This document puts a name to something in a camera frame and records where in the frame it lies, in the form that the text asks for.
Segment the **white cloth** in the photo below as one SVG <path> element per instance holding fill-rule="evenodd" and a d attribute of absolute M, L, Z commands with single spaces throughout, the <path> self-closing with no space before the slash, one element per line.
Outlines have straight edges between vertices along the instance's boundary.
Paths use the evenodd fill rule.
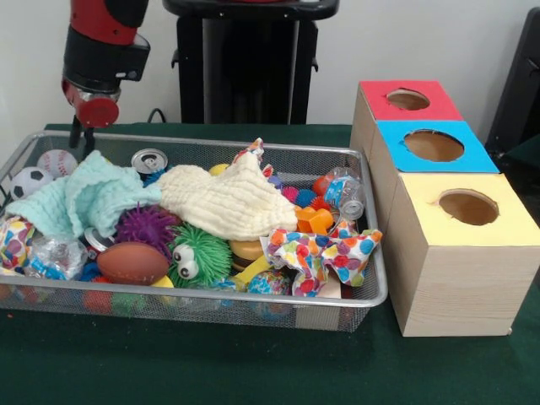
<path fill-rule="evenodd" d="M 217 176 L 178 165 L 158 180 L 161 206 L 226 240 L 257 240 L 275 229 L 296 230 L 294 205 L 262 175 L 254 154 L 244 154 Z"/>

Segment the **circular hole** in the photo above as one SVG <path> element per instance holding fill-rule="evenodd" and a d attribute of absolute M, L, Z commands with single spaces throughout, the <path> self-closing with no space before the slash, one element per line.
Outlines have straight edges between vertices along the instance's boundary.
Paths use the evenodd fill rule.
<path fill-rule="evenodd" d="M 414 90 L 397 89 L 389 93 L 386 98 L 390 104 L 402 110 L 417 111 L 429 107 L 429 99 Z"/>
<path fill-rule="evenodd" d="M 420 129 L 405 137 L 405 144 L 419 158 L 432 162 L 451 162 L 463 156 L 465 148 L 444 132 Z"/>
<path fill-rule="evenodd" d="M 439 200 L 439 206 L 464 224 L 486 225 L 499 216 L 497 203 L 473 190 L 451 190 Z"/>

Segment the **wooden box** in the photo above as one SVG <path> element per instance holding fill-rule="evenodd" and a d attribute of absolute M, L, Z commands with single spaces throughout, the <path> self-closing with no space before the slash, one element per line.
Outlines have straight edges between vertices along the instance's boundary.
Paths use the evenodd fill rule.
<path fill-rule="evenodd" d="M 371 178 L 379 226 L 387 229 L 398 173 L 499 173 L 464 121 L 378 121 Z"/>
<path fill-rule="evenodd" d="M 540 230 L 503 175 L 400 174 L 384 254 L 403 336 L 505 335 Z"/>
<path fill-rule="evenodd" d="M 377 121 L 462 121 L 438 82 L 418 80 L 360 82 L 354 111 L 351 149 L 368 161 Z"/>

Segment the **spiky ball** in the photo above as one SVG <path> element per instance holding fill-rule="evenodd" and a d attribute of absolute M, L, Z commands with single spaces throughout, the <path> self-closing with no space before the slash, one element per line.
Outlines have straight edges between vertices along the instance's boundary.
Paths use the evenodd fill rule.
<path fill-rule="evenodd" d="M 171 226 L 176 217 L 165 213 L 157 205 L 126 211 L 116 226 L 116 243 L 141 242 L 163 253 L 170 262 L 169 244 L 175 239 Z"/>
<path fill-rule="evenodd" d="M 172 228 L 172 264 L 169 278 L 177 288 L 209 287 L 229 276 L 232 265 L 229 244 L 190 224 Z"/>

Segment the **green tablecloth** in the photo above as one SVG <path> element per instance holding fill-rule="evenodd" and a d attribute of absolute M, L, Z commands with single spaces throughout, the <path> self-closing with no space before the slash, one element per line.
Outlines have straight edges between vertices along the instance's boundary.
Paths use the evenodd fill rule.
<path fill-rule="evenodd" d="M 345 146 L 350 128 L 112 131 Z M 2 404 L 536 404 L 540 290 L 509 337 L 403 338 L 389 300 L 352 334 L 2 310 L 0 373 Z"/>

